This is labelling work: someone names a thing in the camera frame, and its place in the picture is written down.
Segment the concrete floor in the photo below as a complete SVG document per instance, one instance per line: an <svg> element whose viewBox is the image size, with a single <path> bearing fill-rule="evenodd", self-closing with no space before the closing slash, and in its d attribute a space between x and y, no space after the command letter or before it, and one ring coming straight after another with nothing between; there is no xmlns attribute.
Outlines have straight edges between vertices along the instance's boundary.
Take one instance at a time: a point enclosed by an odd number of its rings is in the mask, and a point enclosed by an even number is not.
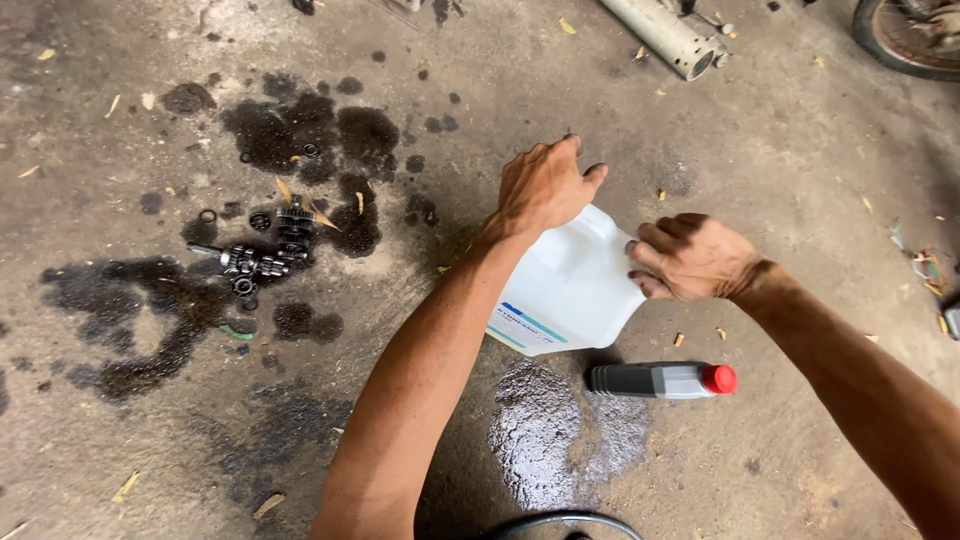
<svg viewBox="0 0 960 540"><path fill-rule="evenodd" d="M502 164L567 130L583 137L584 167L610 164L595 204L621 228L719 216L960 399L957 345L887 232L899 217L909 247L932 245L949 267L960 257L960 97L871 61L849 36L851 1L769 12L702 0L739 37L736 58L695 83L634 61L636 38L594 2L435 0L408 24L374 2L324 0L308 17L253 1L0 8L0 535L27 521L18 538L301 536L334 428L380 350L493 209ZM56 55L37 60L47 48ZM188 83L192 102L163 99ZM307 123L272 143L281 120L263 102ZM271 154L301 137L320 140L333 168ZM316 263L264 289L249 315L204 281L209 265L183 240L256 237L247 215L276 205L275 172L349 226L324 231ZM215 231L194 223L203 208L221 212ZM225 320L254 339L216 330ZM615 348L630 361L729 363L740 389L601 403L584 393L584 355L529 361L487 339L419 531L577 505L648 539L917 537L733 306L648 303ZM255 522L276 492L286 501Z"/></svg>

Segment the black hose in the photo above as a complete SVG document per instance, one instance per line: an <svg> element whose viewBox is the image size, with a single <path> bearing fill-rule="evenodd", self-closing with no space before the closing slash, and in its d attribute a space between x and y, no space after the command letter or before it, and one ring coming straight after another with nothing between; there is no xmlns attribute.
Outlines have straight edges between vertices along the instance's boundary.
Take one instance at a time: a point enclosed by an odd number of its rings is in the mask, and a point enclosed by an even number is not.
<svg viewBox="0 0 960 540"><path fill-rule="evenodd" d="M503 540L511 534L526 528L558 521L586 521L602 523L619 530L620 532L629 536L632 540L643 540L643 538L641 538L635 530L618 519L605 516L603 514L598 514L596 512L585 512L580 510L558 510L555 512L546 512L517 518L505 524L499 525L492 530L484 532L477 537L477 540Z"/></svg>

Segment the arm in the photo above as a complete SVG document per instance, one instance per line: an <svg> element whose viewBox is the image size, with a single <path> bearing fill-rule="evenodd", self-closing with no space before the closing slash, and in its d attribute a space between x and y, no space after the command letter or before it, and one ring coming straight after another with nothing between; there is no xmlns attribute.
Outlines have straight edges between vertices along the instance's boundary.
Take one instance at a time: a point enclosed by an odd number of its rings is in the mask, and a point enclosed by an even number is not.
<svg viewBox="0 0 960 540"><path fill-rule="evenodd" d="M960 410L727 227L702 214L640 226L628 252L652 298L729 298L810 382L926 538L960 537Z"/></svg>
<svg viewBox="0 0 960 540"><path fill-rule="evenodd" d="M330 464L310 539L413 538L430 459L460 399L484 328L540 234L570 221L607 174L581 176L580 138L538 144L503 169L499 209L410 315L373 367Z"/></svg>

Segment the red bottle cap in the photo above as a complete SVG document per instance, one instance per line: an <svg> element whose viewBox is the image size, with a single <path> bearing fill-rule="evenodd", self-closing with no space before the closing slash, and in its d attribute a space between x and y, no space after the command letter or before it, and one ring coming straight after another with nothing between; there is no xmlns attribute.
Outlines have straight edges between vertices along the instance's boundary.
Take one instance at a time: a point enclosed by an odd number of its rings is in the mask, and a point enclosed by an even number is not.
<svg viewBox="0 0 960 540"><path fill-rule="evenodd" d="M736 373L730 366L707 366L700 373L700 381L714 394L732 394L736 391Z"/></svg>

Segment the wheel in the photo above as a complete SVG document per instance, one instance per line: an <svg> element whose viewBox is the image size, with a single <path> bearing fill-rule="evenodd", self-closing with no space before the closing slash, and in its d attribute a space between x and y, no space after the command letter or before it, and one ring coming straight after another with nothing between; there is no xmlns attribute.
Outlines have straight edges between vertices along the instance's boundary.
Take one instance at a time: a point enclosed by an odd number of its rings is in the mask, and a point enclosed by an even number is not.
<svg viewBox="0 0 960 540"><path fill-rule="evenodd" d="M853 39L882 65L922 79L960 83L960 53L935 53L931 37L910 28L929 0L860 0Z"/></svg>

